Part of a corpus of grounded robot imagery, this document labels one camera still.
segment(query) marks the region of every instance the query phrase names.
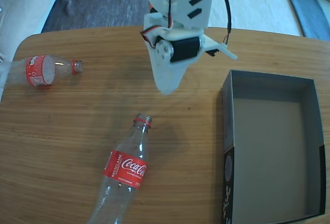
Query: coca-cola bottle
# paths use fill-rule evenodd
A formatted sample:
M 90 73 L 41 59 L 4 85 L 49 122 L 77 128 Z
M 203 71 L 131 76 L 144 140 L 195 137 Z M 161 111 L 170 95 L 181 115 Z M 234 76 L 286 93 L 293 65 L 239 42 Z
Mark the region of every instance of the coca-cola bottle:
M 151 117 L 139 114 L 133 127 L 111 152 L 98 200 L 87 224 L 120 224 L 134 198 L 148 160 L 147 132 Z
M 45 86 L 83 72 L 81 61 L 67 61 L 55 55 L 42 55 L 0 63 L 0 88 Z

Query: red and black wire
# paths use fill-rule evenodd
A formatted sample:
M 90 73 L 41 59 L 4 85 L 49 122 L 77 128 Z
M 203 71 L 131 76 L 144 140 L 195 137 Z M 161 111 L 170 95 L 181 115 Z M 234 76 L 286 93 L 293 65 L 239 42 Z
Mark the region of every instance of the red and black wire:
M 225 43 L 226 45 L 228 44 L 228 40 L 229 40 L 229 34 L 230 32 L 232 31 L 232 12 L 230 10 L 230 4 L 229 4 L 229 0 L 224 0 L 225 1 L 225 5 L 226 5 L 226 10 L 227 10 L 227 35 L 224 37 L 223 39 L 223 43 Z M 155 48 L 155 45 L 153 45 L 151 43 L 151 41 L 149 40 L 149 38 L 147 37 L 147 34 L 155 29 L 158 29 L 158 28 L 163 28 L 163 29 L 172 29 L 173 27 L 173 18 L 172 18 L 172 13 L 171 13 L 171 6 L 172 6 L 172 0 L 169 0 L 169 11 L 168 11 L 168 28 L 165 28 L 165 27 L 162 27 L 160 25 L 155 25 L 155 26 L 152 26 L 152 27 L 149 27 L 148 29 L 145 29 L 143 31 L 141 31 L 141 35 L 143 37 L 143 39 L 149 43 L 149 45 L 152 47 L 152 48 Z

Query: wood grain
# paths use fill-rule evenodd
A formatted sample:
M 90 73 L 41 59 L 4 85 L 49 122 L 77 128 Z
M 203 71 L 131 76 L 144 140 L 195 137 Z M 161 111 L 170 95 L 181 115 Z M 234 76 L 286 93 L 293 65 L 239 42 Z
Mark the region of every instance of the wood grain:
M 15 60 L 56 54 L 84 62 L 82 75 L 46 89 L 6 90 L 0 105 L 0 223 L 85 223 L 113 144 L 139 112 L 153 117 L 146 177 L 125 223 L 221 223 L 221 87 L 230 69 L 314 78 L 330 161 L 330 44 L 233 30 L 238 55 L 204 55 L 162 96 L 141 27 L 35 35 Z M 207 31 L 220 41 L 224 29 Z M 304 223 L 329 223 L 326 215 Z

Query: open box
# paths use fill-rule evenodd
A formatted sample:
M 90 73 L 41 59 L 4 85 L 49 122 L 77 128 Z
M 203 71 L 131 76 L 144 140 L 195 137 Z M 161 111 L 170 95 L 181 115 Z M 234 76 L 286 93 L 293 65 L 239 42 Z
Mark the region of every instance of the open box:
M 223 107 L 223 224 L 324 214 L 325 152 L 314 81 L 232 70 Z

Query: white cushion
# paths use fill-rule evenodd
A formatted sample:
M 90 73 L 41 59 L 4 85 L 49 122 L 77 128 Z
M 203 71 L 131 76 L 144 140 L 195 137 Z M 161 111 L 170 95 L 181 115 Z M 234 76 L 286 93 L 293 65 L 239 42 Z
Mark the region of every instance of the white cushion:
M 229 0 L 233 28 L 302 36 L 290 0 Z M 224 0 L 212 0 L 210 27 L 227 27 Z
M 37 31 L 40 32 L 54 2 L 55 0 L 0 0 L 1 60 L 12 61 L 20 43 Z

